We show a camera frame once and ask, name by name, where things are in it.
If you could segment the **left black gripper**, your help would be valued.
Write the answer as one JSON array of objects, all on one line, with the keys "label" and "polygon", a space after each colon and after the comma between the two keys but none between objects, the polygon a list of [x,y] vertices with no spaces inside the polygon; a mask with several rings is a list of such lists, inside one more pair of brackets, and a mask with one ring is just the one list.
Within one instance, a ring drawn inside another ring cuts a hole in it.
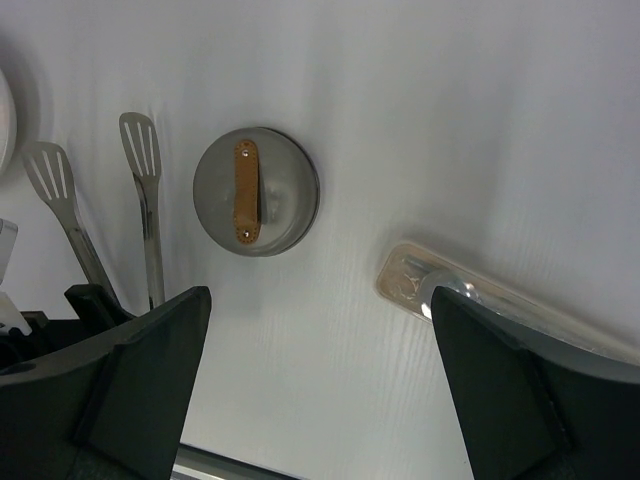
[{"label": "left black gripper", "polygon": [[31,332],[24,334],[12,326],[1,334],[1,371],[64,349],[134,318],[97,284],[73,285],[64,296],[77,318],[51,320],[42,311],[22,311]]}]

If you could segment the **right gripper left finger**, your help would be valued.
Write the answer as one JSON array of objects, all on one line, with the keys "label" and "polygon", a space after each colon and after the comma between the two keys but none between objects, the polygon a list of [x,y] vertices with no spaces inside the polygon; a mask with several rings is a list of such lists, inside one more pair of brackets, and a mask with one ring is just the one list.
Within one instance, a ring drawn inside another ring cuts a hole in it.
[{"label": "right gripper left finger", "polygon": [[5,479],[167,479],[211,312],[196,286],[142,316],[1,371]]}]

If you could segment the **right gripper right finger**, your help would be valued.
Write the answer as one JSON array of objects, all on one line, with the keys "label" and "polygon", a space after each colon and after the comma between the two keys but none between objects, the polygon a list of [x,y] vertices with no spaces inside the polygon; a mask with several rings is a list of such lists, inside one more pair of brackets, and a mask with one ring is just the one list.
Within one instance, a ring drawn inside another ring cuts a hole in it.
[{"label": "right gripper right finger", "polygon": [[507,320],[444,287],[431,300],[477,479],[636,479],[639,368]]}]

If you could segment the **steel serving tongs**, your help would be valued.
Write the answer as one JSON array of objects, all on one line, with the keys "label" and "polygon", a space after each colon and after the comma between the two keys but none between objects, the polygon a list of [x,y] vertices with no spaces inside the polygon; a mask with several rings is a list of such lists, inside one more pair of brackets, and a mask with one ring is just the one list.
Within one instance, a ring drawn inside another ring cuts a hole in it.
[{"label": "steel serving tongs", "polygon": [[18,157],[38,198],[51,210],[90,284],[125,297],[131,261],[150,307],[166,299],[161,251],[162,150],[154,120],[125,111],[106,152],[67,140],[27,142]]}]

